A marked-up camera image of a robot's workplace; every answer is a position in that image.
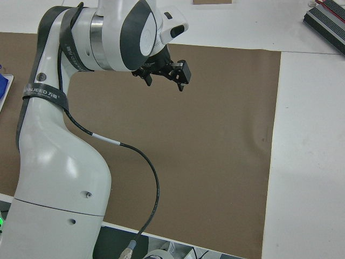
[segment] silver metallic band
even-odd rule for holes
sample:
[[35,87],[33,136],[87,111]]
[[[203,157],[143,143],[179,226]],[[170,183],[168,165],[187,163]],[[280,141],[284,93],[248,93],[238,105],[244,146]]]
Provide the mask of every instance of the silver metallic band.
[[104,70],[113,70],[109,65],[102,44],[103,17],[94,15],[91,21],[90,41],[93,56],[98,65]]

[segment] brown mat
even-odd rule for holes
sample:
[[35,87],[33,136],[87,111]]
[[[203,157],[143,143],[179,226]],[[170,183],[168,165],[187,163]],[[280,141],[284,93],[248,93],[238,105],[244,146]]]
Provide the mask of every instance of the brown mat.
[[[36,35],[0,33],[2,74],[15,80],[0,113],[0,193],[14,195],[19,173],[15,132]],[[147,232],[245,258],[261,258],[280,52],[171,45],[192,81],[180,93],[154,77],[78,73],[71,114],[89,130],[142,149],[161,182]],[[89,138],[112,172],[105,221],[139,229],[155,198],[154,178],[136,153]]]

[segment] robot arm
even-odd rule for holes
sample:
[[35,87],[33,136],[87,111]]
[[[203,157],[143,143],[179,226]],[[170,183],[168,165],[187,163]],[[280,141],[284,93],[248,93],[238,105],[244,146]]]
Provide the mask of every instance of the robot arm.
[[103,157],[64,124],[70,78],[133,71],[148,82],[150,73],[162,74],[181,90],[190,72],[171,61],[166,44],[187,29],[177,9],[158,9],[155,0],[100,0],[98,8],[57,6],[44,15],[18,123],[20,175],[1,259],[90,257],[111,176]]

